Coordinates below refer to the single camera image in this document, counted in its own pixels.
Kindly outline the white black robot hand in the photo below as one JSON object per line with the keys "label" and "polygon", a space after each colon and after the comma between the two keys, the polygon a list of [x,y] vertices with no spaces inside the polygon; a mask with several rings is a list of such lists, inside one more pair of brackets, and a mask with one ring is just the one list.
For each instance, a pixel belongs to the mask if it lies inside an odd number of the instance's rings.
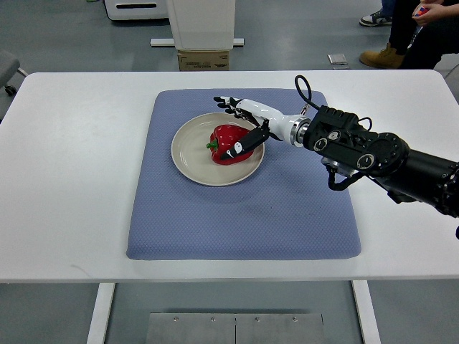
{"label": "white black robot hand", "polygon": [[295,145],[297,127],[295,123],[301,117],[300,115],[284,115],[275,108],[248,99],[214,97],[214,101],[227,113],[256,125],[255,129],[218,155],[223,161],[253,151],[269,137]]}

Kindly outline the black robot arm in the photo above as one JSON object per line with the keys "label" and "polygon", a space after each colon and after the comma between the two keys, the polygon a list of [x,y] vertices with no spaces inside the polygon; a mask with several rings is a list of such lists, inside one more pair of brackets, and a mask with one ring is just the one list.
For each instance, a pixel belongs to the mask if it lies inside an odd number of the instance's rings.
{"label": "black robot arm", "polygon": [[458,217],[458,163],[411,149],[394,133],[375,133],[360,118],[321,106],[293,125],[294,143],[319,154],[328,187],[343,191],[367,177],[397,204],[419,201]]}

